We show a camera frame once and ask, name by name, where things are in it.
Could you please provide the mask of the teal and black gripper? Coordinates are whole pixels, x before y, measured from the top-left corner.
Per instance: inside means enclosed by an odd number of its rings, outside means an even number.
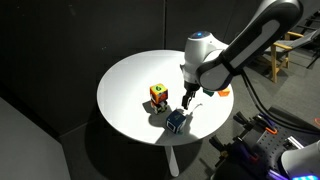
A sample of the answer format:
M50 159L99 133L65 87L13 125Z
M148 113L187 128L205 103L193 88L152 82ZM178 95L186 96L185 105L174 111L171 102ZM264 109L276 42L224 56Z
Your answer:
M186 95L184 95L182 98L181 106L184 109L188 109L191 100L195 97L195 94L200 89L200 86L197 83L189 83L185 81L184 88L186 89Z

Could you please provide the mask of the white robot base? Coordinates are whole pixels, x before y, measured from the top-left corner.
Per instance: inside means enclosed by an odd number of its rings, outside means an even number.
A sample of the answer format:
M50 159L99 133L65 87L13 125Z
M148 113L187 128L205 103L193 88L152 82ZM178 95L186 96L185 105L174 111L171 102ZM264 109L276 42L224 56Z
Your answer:
M320 180L320 140L301 149L285 151L281 164L290 180Z

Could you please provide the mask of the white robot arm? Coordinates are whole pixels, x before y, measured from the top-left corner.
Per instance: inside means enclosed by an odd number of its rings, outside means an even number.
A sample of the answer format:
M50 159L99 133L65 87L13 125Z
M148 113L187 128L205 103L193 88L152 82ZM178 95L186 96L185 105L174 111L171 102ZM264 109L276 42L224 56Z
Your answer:
M290 30L302 14L299 0L264 0L245 29L212 60L209 54L218 49L220 41L207 31L190 35L185 63L180 66L186 89L183 108L188 109L200 87L209 92L224 90L246 64Z

